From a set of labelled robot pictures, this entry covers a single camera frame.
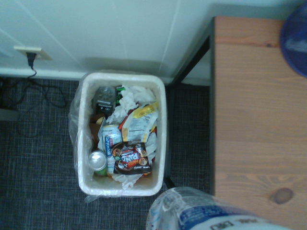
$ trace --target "wooden desk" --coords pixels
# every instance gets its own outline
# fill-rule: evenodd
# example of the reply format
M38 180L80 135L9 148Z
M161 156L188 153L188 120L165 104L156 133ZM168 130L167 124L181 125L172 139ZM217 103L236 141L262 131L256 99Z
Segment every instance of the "wooden desk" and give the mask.
M307 78L279 47L282 21L216 17L215 195L307 229ZM293 191L284 204L281 188Z

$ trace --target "crumpled paper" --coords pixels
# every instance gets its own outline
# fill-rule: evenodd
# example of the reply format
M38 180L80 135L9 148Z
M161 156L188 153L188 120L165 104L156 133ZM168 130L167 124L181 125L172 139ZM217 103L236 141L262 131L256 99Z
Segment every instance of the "crumpled paper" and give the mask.
M123 87L125 88L125 93L131 92L133 94L133 101L135 103L138 103L140 106L145 104L152 104L156 101L156 97L150 89L147 89L142 86L123 85Z
M122 123L125 117L128 115L129 110L138 107L138 105L134 102L133 93L123 90L121 91L121 95L123 98L119 101L120 105L115 108L112 115L106 120L108 125Z
M145 143L145 148L147 152L148 161L152 164L152 160L155 157L155 150L157 148L157 136L155 133L151 133Z
M113 174L112 178L115 181L121 182L123 189L127 189L129 187L133 187L133 185L136 183L137 180L140 179L140 177L143 176L143 174L135 174L135 175L120 175L120 174Z

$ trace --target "wood knot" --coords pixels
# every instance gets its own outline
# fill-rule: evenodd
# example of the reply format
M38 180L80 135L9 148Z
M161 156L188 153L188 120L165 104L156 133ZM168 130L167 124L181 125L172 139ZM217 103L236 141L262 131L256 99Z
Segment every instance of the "wood knot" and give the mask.
M292 199L294 193L290 188L280 188L271 195L270 200L276 204L282 205Z

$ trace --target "baseboard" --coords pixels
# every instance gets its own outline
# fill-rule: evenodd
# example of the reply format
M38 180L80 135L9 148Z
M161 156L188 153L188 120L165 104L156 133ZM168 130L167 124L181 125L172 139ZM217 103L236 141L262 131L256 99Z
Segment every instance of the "baseboard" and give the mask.
M11 68L0 68L0 76L3 77L17 77L17 78L26 78L33 74L31 69L11 69ZM55 71L55 70L44 70L37 69L37 79L55 79L55 80L69 80L69 81L79 81L86 72L73 72L73 71ZM160 79L164 82L165 85L169 84L172 81L172 78L163 78ZM186 78L183 80L184 84L191 85L210 85L210 80L208 79L196 79L196 78Z

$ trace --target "power cord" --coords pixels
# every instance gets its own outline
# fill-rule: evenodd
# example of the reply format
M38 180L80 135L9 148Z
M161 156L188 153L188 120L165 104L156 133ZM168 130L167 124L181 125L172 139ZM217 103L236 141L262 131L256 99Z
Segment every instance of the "power cord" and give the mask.
M28 64L31 67L31 69L35 72L33 75L30 75L29 77L25 78L25 79L21 79L21 80L17 80L15 83L13 83L12 85L10 85L9 81L7 79L5 79L2 83L1 83L1 91L2 91L2 95L4 94L5 91L8 90L14 90L14 94L17 93L18 90L18 86L21 83L25 83L26 86L22 88L22 95L18 100L14 100L11 97L8 97L8 100L10 101L10 103L8 105L5 104L4 102L4 96L1 95L1 104L4 107L7 108L14 108L15 106L23 103L24 98L26 96L27 90L28 89L33 89L36 91L39 91L42 96L43 96L43 100L40 103L35 104L34 106L32 106L30 109L28 109L26 112L23 113L22 116L19 117L18 119L18 123L22 120L22 118L29 113L32 109L34 109L36 106L40 105L43 101L46 101L48 105L52 105L54 107L57 108L65 108L67 106L67 100L64 96L64 93L62 91L62 89L60 87L54 86L54 85L50 85L50 84L40 84L37 81L35 81L34 79L31 79L32 77L34 77L37 74L37 71L34 69L33 65L34 65L34 60L36 57L36 53L26 53L27 54L27 59L28 59ZM58 90L60 95L61 95L61 102L60 103L55 103L52 102L51 99L49 98L49 90L50 89L55 89ZM21 132L18 128L17 128L17 132L25 137L25 138L34 138L37 137L39 135L42 134L43 129L41 129L37 134L35 135L26 135L24 134L24 132Z

